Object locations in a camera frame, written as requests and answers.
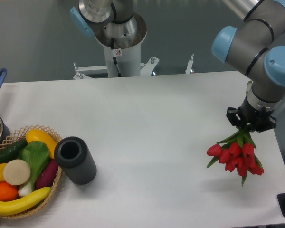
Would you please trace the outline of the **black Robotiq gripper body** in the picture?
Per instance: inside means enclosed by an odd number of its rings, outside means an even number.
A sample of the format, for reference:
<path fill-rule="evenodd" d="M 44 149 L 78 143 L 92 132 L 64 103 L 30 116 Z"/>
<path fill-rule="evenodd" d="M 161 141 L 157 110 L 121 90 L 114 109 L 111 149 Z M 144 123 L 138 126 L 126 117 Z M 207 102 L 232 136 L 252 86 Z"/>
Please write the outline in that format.
<path fill-rule="evenodd" d="M 240 106 L 243 116 L 246 119 L 246 126 L 249 129 L 249 122 L 254 116 L 259 117 L 269 117 L 272 114 L 272 111 L 267 111 L 265 107 L 262 107 L 261 110 L 255 109 L 247 100 L 247 97 L 244 99 L 242 105 Z"/>

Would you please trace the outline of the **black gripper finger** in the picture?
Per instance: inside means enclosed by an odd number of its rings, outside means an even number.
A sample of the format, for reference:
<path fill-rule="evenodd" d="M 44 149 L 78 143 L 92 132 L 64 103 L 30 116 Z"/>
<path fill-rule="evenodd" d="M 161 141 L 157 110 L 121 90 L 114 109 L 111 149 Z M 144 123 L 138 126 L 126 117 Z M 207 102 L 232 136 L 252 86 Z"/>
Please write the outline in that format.
<path fill-rule="evenodd" d="M 228 107 L 226 117 L 232 126 L 243 129 L 246 126 L 246 119 L 242 114 L 241 108 Z"/>
<path fill-rule="evenodd" d="M 249 122 L 250 132 L 261 133 L 274 128 L 276 128 L 276 118 L 272 116 L 264 118 L 259 116 L 254 116 L 252 120 Z"/>

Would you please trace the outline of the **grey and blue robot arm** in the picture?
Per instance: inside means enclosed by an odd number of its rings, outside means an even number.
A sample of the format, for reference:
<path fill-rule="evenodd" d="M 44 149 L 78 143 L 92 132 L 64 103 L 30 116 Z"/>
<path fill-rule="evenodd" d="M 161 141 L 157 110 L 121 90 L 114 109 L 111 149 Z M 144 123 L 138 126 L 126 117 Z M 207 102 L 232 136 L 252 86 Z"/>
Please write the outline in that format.
<path fill-rule="evenodd" d="M 285 96 L 285 46 L 269 45 L 285 32 L 285 0 L 227 0 L 245 23 L 227 26 L 215 37 L 212 54 L 252 81 L 243 104 L 228 108 L 230 123 L 249 131 L 275 128 L 272 116 Z M 141 43 L 147 33 L 144 19 L 131 0 L 81 0 L 70 10 L 78 29 L 103 46 L 109 77 L 149 75 L 141 65 Z"/>

